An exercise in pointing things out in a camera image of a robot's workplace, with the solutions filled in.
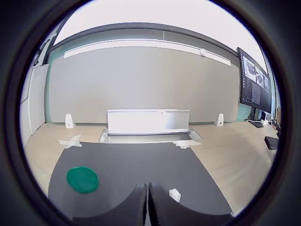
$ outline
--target white tape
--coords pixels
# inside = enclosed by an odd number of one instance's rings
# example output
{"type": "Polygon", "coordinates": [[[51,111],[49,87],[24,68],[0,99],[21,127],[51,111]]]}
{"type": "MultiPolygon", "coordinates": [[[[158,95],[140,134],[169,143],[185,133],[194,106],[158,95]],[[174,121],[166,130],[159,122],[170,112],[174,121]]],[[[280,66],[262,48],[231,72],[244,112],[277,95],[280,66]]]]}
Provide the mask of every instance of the white tape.
{"type": "Polygon", "coordinates": [[[173,142],[176,147],[180,147],[181,149],[186,149],[190,145],[201,145],[202,143],[195,142],[194,140],[177,140],[173,142]]]}
{"type": "Polygon", "coordinates": [[[78,141],[80,135],[81,134],[72,137],[72,139],[69,141],[68,140],[59,140],[59,139],[58,139],[58,141],[60,142],[61,145],[66,145],[65,149],[72,147],[72,146],[82,147],[81,143],[78,141]]]}
{"type": "Polygon", "coordinates": [[[180,202],[181,200],[181,193],[179,193],[176,188],[169,190],[169,196],[172,197],[176,202],[180,202]]]}

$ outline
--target teal wall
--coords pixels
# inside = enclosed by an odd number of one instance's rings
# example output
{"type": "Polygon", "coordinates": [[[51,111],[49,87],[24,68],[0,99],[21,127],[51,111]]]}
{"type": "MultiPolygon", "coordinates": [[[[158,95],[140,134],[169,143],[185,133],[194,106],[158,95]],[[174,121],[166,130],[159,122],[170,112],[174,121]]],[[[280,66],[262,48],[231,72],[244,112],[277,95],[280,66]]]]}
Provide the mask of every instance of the teal wall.
{"type": "MultiPolygon", "coordinates": [[[[45,86],[45,121],[46,123],[52,123],[52,124],[58,124],[55,122],[51,121],[50,118],[50,108],[49,108],[49,79],[50,79],[50,74],[51,74],[51,66],[52,63],[55,59],[63,56],[65,54],[65,51],[79,47],[79,46],[83,46],[89,43],[93,43],[93,42],[97,42],[97,41],[101,41],[99,35],[89,35],[86,37],[82,37],[73,41],[70,41],[60,47],[58,47],[57,49],[53,50],[50,55],[49,55],[49,59],[48,59],[48,64],[49,64],[49,68],[48,68],[48,73],[47,73],[47,78],[46,78],[46,86],[45,86]]],[[[238,104],[238,115],[235,121],[244,121],[245,119],[248,118],[249,116],[249,109],[250,107],[247,105],[243,105],[241,103],[238,104]]]]}

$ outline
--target white wall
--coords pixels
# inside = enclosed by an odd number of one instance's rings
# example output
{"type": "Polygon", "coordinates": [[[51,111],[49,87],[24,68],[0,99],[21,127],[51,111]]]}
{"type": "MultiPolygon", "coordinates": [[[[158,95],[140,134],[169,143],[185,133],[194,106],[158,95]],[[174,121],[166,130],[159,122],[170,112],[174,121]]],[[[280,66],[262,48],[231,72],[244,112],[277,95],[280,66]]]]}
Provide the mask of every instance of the white wall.
{"type": "Polygon", "coordinates": [[[213,38],[235,51],[240,47],[267,71],[251,33],[235,17],[207,0],[95,0],[72,14],[55,44],[93,27],[131,22],[181,27],[213,38]]]}
{"type": "Polygon", "coordinates": [[[234,121],[239,68],[200,55],[152,47],[105,48],[53,61],[52,122],[107,123],[108,109],[189,109],[190,122],[234,121]]]}

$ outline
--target white bracket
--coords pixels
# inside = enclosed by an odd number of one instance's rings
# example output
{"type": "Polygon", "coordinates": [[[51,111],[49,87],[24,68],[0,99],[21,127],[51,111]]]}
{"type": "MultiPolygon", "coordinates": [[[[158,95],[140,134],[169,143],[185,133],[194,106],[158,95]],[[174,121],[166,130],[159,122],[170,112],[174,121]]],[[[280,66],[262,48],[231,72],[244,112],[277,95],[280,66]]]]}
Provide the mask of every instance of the white bracket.
{"type": "Polygon", "coordinates": [[[75,124],[73,123],[71,114],[66,114],[65,125],[66,125],[66,128],[70,128],[70,129],[75,127],[75,124]]]}
{"type": "Polygon", "coordinates": [[[214,123],[216,126],[223,126],[224,125],[224,115],[219,114],[217,117],[216,122],[214,123]]]}

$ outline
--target white panel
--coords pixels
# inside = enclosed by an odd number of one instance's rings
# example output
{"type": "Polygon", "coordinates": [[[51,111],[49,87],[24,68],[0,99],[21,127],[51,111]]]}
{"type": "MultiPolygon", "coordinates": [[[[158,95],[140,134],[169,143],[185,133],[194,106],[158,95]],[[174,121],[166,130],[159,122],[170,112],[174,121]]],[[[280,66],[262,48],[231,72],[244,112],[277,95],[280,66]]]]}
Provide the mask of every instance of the white panel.
{"type": "MultiPolygon", "coordinates": [[[[153,48],[166,48],[172,50],[178,50],[182,52],[192,53],[196,55],[201,55],[200,48],[195,46],[190,46],[186,44],[181,44],[172,41],[163,41],[163,40],[149,40],[149,39],[118,39],[118,40],[109,40],[109,41],[100,41],[91,44],[87,44],[84,46],[80,46],[71,50],[68,50],[64,54],[64,59],[75,56],[77,54],[99,50],[99,49],[106,49],[106,48],[120,48],[120,47],[153,47],[153,48]]],[[[228,66],[231,66],[231,61],[226,59],[216,53],[206,51],[205,57],[210,59],[216,60],[228,66]]]]}
{"type": "Polygon", "coordinates": [[[188,132],[189,110],[108,110],[108,134],[172,134],[188,132]]]}
{"type": "Polygon", "coordinates": [[[25,147],[25,144],[32,135],[29,124],[28,100],[20,104],[20,132],[23,147],[25,147]]]}
{"type": "Polygon", "coordinates": [[[267,71],[253,35],[234,16],[207,0],[91,1],[72,14],[54,45],[90,28],[134,22],[176,26],[217,40],[234,51],[241,47],[267,71]]]}
{"type": "Polygon", "coordinates": [[[34,63],[34,60],[32,61],[32,64],[29,67],[29,70],[27,72],[27,75],[26,75],[26,78],[25,78],[25,81],[24,81],[22,95],[21,95],[21,102],[23,102],[28,97],[28,87],[29,87],[30,77],[32,76],[33,63],[34,63]]]}
{"type": "Polygon", "coordinates": [[[28,92],[29,122],[32,134],[45,122],[44,92],[48,66],[34,67],[32,70],[28,92]]]}

